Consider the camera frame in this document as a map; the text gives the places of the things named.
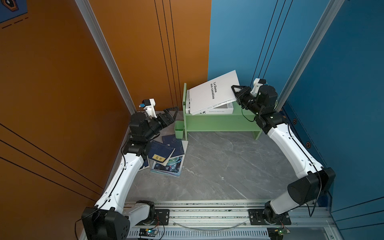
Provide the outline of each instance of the brown wall panel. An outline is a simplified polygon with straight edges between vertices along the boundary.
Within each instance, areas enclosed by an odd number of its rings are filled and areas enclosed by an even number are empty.
[[[27,4],[27,14],[0,24],[0,157],[86,197],[0,159],[0,235],[74,239],[74,222],[99,198],[130,115],[76,3]]]
[[[90,3],[135,105],[181,107],[184,82],[207,80],[211,0]]]

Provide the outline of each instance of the green container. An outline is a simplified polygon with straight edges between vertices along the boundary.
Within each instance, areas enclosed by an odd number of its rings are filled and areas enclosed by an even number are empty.
[[[175,135],[177,139],[182,139],[184,135],[184,121],[175,121]]]

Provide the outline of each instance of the green bookshelf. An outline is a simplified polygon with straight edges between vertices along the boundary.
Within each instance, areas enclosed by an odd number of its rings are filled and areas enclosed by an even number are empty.
[[[241,107],[234,102],[232,114],[186,114],[185,98],[187,84],[184,83],[183,93],[183,116],[185,139],[188,140],[188,132],[252,132],[257,140],[262,132],[256,122],[247,121],[242,113]],[[243,110],[243,114],[250,120],[255,116],[249,110]]]

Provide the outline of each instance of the yellow label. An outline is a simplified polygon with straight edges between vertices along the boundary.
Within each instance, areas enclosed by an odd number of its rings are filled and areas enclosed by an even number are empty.
[[[159,161],[159,162],[163,162],[166,160],[164,157],[161,157],[157,154],[154,154],[152,158],[155,159],[156,161]]]

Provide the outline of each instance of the stack of books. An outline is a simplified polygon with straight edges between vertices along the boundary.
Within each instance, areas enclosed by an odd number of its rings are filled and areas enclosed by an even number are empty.
[[[148,157],[140,170],[149,168],[148,160],[152,160],[151,172],[180,177],[187,146],[188,141],[177,139],[174,134],[163,136],[162,143],[152,141]]]
[[[236,101],[232,85],[239,85],[236,70],[187,91],[185,112],[195,114],[232,114]]]

